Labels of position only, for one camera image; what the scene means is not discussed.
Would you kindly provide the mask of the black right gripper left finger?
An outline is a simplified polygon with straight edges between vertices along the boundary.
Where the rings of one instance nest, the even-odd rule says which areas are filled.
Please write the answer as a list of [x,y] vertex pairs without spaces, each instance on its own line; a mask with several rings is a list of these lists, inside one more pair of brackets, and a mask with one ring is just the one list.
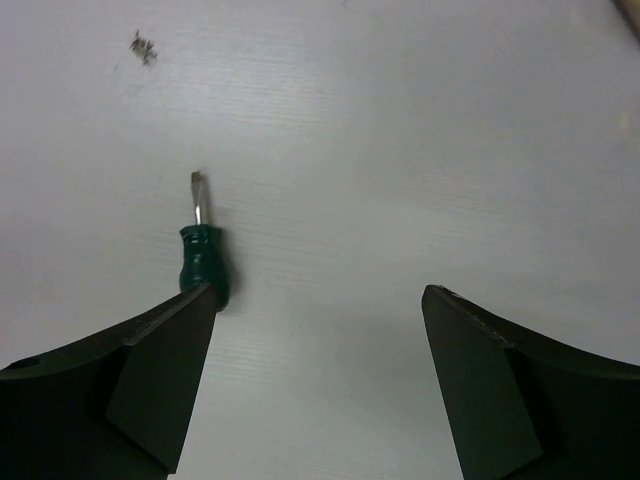
[[166,479],[213,333],[211,286],[1,371],[4,479]]

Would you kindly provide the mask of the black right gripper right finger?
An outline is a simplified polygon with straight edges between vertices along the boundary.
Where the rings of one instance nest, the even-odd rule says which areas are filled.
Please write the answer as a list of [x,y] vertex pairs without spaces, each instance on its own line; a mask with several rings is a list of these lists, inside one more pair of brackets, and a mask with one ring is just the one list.
[[639,368],[503,319],[442,286],[426,336],[466,479],[636,479]]

